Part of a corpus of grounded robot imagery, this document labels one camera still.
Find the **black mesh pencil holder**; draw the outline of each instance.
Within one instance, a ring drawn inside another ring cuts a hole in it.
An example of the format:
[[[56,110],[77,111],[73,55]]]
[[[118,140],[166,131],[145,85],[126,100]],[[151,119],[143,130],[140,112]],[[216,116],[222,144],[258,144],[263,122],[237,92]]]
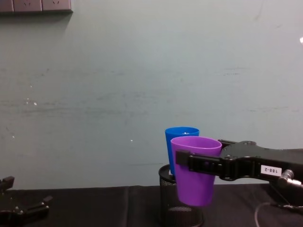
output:
[[[177,195],[175,177],[169,175],[169,165],[159,170],[161,193],[161,223],[163,227],[200,227],[203,213],[199,207],[181,203]]]

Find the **power socket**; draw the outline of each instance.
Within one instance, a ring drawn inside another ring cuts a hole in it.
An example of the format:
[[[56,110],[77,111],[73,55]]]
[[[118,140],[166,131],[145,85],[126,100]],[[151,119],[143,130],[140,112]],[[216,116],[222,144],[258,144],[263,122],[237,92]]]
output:
[[[0,13],[8,13],[13,11],[13,0],[0,0]]]
[[[71,0],[42,0],[43,11],[71,10]]]
[[[41,0],[14,0],[15,12],[39,12],[42,11]]]

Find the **black tablecloth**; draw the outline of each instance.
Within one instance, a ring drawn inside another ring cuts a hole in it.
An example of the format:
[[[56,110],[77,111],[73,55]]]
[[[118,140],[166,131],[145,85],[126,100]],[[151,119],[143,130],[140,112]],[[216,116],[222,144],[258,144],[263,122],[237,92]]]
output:
[[[274,202],[268,184],[216,185],[213,202],[204,208],[204,227],[255,227],[254,211]],[[160,227],[158,186],[10,191],[23,204],[53,196],[47,219],[28,227]],[[261,227],[303,226],[303,217],[263,207]]]

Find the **blue cup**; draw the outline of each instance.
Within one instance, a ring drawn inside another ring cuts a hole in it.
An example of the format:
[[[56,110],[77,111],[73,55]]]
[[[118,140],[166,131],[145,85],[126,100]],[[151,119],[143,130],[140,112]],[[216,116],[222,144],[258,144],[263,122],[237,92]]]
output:
[[[175,175],[175,165],[174,159],[171,151],[171,143],[170,141],[173,138],[181,137],[181,136],[199,136],[199,129],[192,128],[192,127],[173,127],[168,128],[165,130],[166,136],[166,144],[167,144],[167,151],[169,154],[169,166],[171,174]]]

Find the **cup rim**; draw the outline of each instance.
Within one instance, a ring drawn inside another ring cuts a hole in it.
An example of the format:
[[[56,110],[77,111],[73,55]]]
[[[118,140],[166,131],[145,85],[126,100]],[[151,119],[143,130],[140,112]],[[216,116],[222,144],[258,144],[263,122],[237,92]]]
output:
[[[199,147],[193,147],[193,146],[188,146],[188,145],[183,145],[183,144],[180,144],[180,143],[176,143],[174,142],[174,140],[187,140],[189,139],[190,137],[193,137],[193,138],[202,138],[202,139],[208,139],[208,140],[212,140],[212,141],[215,141],[218,143],[218,146],[217,147],[212,147],[212,148],[202,148],[202,149],[217,149],[217,148],[221,148],[222,147],[222,143],[216,139],[213,139],[213,138],[210,138],[210,137],[204,137],[204,136],[180,136],[180,137],[175,137],[173,138],[170,142],[173,143],[173,144],[176,144],[178,146],[185,146],[185,147],[188,147],[188,148],[199,148]]]
[[[191,135],[191,134],[194,134],[194,133],[197,133],[197,132],[200,132],[199,129],[195,128],[195,127],[190,127],[190,126],[176,126],[176,127],[170,127],[170,128],[167,128],[165,130],[165,133],[169,133],[170,135],[182,135],[180,133],[173,133],[173,132],[168,132],[169,130],[172,130],[172,129],[179,129],[179,128],[188,128],[188,129],[195,129],[196,131],[195,132],[191,132],[187,135]]]

